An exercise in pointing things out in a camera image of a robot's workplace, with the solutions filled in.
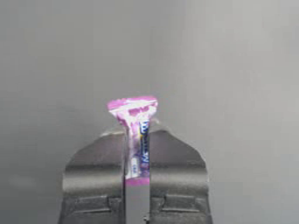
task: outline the plastic wrapper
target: plastic wrapper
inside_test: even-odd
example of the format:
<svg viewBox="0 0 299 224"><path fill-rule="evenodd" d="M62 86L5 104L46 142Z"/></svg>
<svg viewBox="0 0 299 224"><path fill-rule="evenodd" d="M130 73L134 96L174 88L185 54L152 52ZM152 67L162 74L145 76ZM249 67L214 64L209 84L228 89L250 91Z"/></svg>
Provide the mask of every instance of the plastic wrapper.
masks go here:
<svg viewBox="0 0 299 224"><path fill-rule="evenodd" d="M152 96L126 98L110 101L106 107L125 127L125 184L149 185L148 131L157 100Z"/></svg>

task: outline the pink wrapper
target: pink wrapper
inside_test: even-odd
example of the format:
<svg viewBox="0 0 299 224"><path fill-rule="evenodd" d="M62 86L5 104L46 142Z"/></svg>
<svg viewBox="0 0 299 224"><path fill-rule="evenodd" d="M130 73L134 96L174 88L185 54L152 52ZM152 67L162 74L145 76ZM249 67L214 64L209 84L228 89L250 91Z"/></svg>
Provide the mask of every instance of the pink wrapper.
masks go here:
<svg viewBox="0 0 299 224"><path fill-rule="evenodd" d="M157 100L152 96L120 99L106 104L109 113L125 127L125 184L129 186L149 185L148 129L156 107Z"/></svg>

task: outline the gray wall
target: gray wall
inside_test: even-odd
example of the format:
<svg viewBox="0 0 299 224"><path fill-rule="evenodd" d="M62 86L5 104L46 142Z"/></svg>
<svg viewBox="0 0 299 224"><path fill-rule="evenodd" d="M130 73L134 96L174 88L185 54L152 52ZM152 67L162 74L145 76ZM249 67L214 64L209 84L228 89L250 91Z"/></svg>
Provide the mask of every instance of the gray wall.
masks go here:
<svg viewBox="0 0 299 224"><path fill-rule="evenodd" d="M152 94L209 168L214 223L295 224L299 2L2 0L0 221L57 220L61 171Z"/></svg>

